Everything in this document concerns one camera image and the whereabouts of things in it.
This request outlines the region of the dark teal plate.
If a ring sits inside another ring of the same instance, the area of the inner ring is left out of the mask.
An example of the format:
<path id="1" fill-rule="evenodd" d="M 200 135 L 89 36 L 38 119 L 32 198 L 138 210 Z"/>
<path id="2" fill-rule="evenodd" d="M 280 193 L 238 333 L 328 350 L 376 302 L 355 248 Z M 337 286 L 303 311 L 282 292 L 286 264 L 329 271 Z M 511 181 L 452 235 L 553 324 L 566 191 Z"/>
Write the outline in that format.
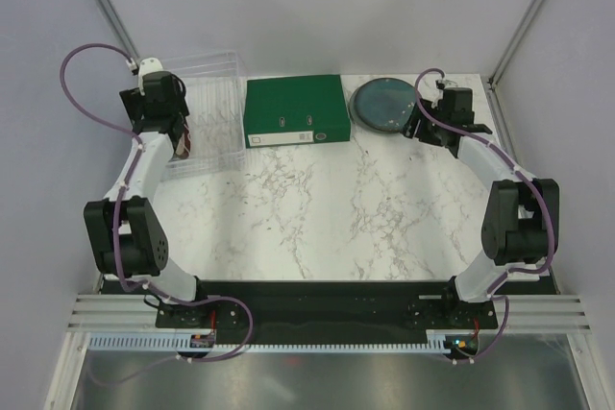
<path id="1" fill-rule="evenodd" d="M 377 133 L 400 133 L 416 101 L 414 87 L 396 78 L 377 78 L 358 88 L 359 125 Z"/>

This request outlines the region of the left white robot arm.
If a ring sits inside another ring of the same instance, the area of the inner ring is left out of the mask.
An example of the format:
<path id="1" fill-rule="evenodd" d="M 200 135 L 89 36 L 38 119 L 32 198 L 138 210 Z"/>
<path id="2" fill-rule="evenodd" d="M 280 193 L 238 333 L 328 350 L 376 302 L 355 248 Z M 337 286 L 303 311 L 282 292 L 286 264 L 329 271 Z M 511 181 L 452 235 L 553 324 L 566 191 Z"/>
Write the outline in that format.
<path id="1" fill-rule="evenodd" d="M 197 278 L 172 261 L 153 208 L 163 171 L 185 141 L 185 85 L 165 70 L 141 70 L 138 82 L 120 93 L 132 123 L 131 151 L 105 197 L 86 204 L 87 235 L 102 275 L 116 277 L 127 292 L 142 288 L 178 303 L 183 321 L 202 326 L 211 305 L 196 295 Z"/>

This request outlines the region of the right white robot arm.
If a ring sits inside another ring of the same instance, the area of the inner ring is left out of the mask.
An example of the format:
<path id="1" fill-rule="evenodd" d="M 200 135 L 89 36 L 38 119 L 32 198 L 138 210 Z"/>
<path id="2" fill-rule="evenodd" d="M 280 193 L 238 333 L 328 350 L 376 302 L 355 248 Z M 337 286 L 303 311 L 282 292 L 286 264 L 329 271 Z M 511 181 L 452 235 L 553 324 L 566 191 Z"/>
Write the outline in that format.
<path id="1" fill-rule="evenodd" d="M 403 135 L 447 149 L 489 192 L 481 251 L 450 279 L 439 305 L 442 320 L 459 327 L 474 317 L 474 303 L 489 301 L 509 275 L 547 270 L 558 246 L 560 188 L 521 167 L 486 125 L 475 122 L 471 89 L 438 88 L 435 103 L 421 99 L 414 105 Z"/>

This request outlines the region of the black red cream plate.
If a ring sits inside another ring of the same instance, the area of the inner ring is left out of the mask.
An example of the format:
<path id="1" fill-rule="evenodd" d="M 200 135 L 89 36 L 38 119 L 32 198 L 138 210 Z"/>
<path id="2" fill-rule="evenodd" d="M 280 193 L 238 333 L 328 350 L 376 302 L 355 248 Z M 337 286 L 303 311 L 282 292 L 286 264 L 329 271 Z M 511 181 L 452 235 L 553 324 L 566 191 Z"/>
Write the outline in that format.
<path id="1" fill-rule="evenodd" d="M 184 132 L 179 138 L 177 146 L 175 147 L 173 160 L 185 160 L 188 159 L 191 152 L 191 136 L 190 129 L 187 124 L 184 125 Z"/>

